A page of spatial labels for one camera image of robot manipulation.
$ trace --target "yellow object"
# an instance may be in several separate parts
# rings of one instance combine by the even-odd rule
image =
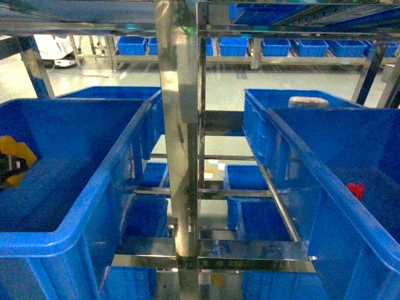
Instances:
[[[38,158],[30,150],[24,142],[17,142],[11,136],[0,136],[0,152],[5,155],[16,156],[17,158],[25,159],[27,166],[30,168]],[[13,175],[7,178],[0,188],[16,187],[23,179],[26,172]]]

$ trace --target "epoxy floor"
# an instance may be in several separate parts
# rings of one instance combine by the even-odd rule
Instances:
[[[125,65],[112,71],[107,59],[87,59],[82,66],[70,69],[48,70],[49,78],[57,96],[89,86],[159,86],[157,64]],[[245,88],[320,89],[342,98],[350,99],[359,79],[356,68],[335,67],[279,67],[264,66],[258,71],[248,71],[240,66],[214,65],[207,69],[206,109],[242,111]],[[35,98],[34,89],[19,55],[0,61],[0,103],[16,98]],[[366,106],[375,107],[385,87],[378,74]],[[161,138],[155,153],[165,153],[165,139]],[[207,137],[206,154],[251,155],[243,137]],[[206,161],[206,176],[210,180],[222,180],[224,164],[246,163],[234,161]],[[169,206],[169,224],[172,224]],[[225,201],[202,201],[201,225],[226,225]],[[159,276],[158,299],[177,299],[178,290],[169,286],[176,281],[176,274]],[[208,289],[205,298],[240,299],[240,278],[227,276],[225,284],[213,286],[204,277]]]

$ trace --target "metal rail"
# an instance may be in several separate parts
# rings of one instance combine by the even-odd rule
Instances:
[[[260,270],[315,273],[303,242],[199,240],[196,259],[178,257],[174,239],[130,238],[117,250],[113,266]]]

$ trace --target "reflective steel surface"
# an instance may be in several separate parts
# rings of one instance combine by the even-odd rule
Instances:
[[[178,261],[198,255],[199,64],[196,2],[157,0],[156,29]],[[199,297],[198,271],[179,267],[181,299]]]

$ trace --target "metal shelf frame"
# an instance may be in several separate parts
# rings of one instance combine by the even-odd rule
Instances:
[[[107,40],[107,49],[111,49],[112,56],[92,56],[76,54],[79,58],[109,58],[112,68],[118,69],[119,64],[123,63],[156,63],[158,56],[150,55],[149,50],[145,55],[120,55],[115,47],[115,37],[109,36]],[[289,65],[289,66],[363,66],[367,57],[336,57],[330,50],[324,57],[300,57],[294,51],[291,51],[286,57],[267,57],[262,55],[262,39],[253,39],[248,46],[247,56],[221,56],[219,50],[219,41],[214,38],[214,54],[206,56],[207,64],[244,64],[250,66],[250,69],[257,70],[262,65]],[[397,57],[384,57],[381,66],[395,64]]]
[[[105,2],[114,2],[118,5],[121,1],[135,3],[141,0]],[[386,45],[400,39],[400,29],[397,26],[400,22],[397,19],[391,20],[390,27],[366,24],[335,29],[321,26],[321,24],[331,24],[334,20],[347,21],[346,11],[354,8],[364,8],[368,14],[371,11],[398,7],[400,0],[394,0],[390,4],[387,1],[379,2],[379,0],[361,0],[356,4],[353,0],[320,0],[298,15],[280,21],[276,26],[231,24],[229,19],[224,17],[229,9],[228,4],[231,2],[274,3],[272,0],[154,0],[155,24],[64,20],[32,8],[24,9],[21,6],[0,3],[2,9],[46,19],[46,21],[3,21],[0,19],[0,33],[17,36],[7,41],[0,40],[0,58],[17,52],[21,53],[39,98],[54,98],[54,93],[34,39],[30,36],[26,37],[27,35],[38,33],[106,34],[110,58],[114,64],[118,63],[118,59],[115,60],[116,56],[112,55],[116,53],[113,35],[155,35],[157,37],[159,55],[152,59],[157,59],[159,63],[170,189],[152,189],[150,192],[171,195],[173,238],[125,241],[118,249],[113,264],[178,268],[181,299],[199,299],[199,273],[201,272],[245,269],[314,272],[313,261],[317,259],[307,256],[307,242],[300,240],[279,199],[279,191],[274,189],[267,171],[262,166],[259,166],[260,170],[271,192],[231,191],[230,195],[259,196],[261,193],[264,196],[272,196],[292,241],[244,242],[199,238],[201,200],[213,199],[213,197],[221,199],[227,194],[221,188],[207,188],[210,182],[204,180],[204,160],[210,156],[205,154],[205,136],[240,133],[243,118],[243,112],[206,110],[206,61],[219,59],[219,57],[206,57],[206,38],[208,36],[212,38],[246,36],[255,39],[255,48],[260,48],[261,39],[266,37],[373,39],[376,42],[372,46],[372,54],[363,58],[362,61],[352,61],[352,63],[358,62],[363,65],[362,74],[352,98],[353,101],[361,104],[364,104],[373,79],[382,64]],[[284,63],[286,59],[277,61],[274,58],[261,57],[259,51],[252,57],[255,61],[249,61],[249,63],[253,68],[266,63]],[[394,107],[399,104],[399,74],[400,62],[397,61],[379,106]],[[231,156],[214,158],[241,158],[246,161],[254,159]]]

